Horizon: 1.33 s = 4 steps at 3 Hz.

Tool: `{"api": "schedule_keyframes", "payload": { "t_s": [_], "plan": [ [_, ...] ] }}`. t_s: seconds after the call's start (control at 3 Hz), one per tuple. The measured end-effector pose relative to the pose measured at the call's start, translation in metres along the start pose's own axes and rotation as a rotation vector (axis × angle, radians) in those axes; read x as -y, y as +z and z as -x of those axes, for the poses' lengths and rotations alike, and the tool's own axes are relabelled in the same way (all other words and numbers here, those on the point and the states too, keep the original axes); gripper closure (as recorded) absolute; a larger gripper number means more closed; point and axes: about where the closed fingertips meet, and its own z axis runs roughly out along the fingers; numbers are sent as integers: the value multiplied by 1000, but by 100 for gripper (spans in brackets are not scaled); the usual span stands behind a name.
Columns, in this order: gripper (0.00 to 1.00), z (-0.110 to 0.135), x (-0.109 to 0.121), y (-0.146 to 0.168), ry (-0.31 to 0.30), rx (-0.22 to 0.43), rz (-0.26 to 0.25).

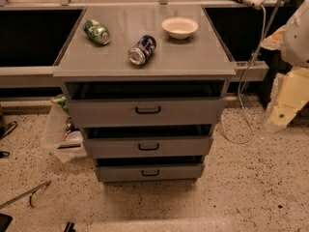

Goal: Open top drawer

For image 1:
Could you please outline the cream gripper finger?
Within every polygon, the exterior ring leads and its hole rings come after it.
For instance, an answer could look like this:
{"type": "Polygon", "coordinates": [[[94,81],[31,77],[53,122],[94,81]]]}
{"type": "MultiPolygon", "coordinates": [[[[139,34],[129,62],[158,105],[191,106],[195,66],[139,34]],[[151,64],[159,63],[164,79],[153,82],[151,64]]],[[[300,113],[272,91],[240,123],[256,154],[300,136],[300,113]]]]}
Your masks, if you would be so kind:
{"type": "Polygon", "coordinates": [[[293,67],[284,77],[265,123],[269,132],[285,129],[309,102],[309,69],[293,67]]]}

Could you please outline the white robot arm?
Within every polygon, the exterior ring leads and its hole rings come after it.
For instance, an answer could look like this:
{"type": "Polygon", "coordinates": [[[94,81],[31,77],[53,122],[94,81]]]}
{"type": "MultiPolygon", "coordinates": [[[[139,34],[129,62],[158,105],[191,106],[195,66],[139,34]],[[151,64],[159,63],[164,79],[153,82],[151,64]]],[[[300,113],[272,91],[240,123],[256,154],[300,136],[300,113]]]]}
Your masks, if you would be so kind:
{"type": "Polygon", "coordinates": [[[285,129],[309,102],[309,0],[304,0],[287,23],[262,41],[262,47],[280,50],[292,69],[283,77],[274,106],[267,118],[267,131],[285,129]]]}

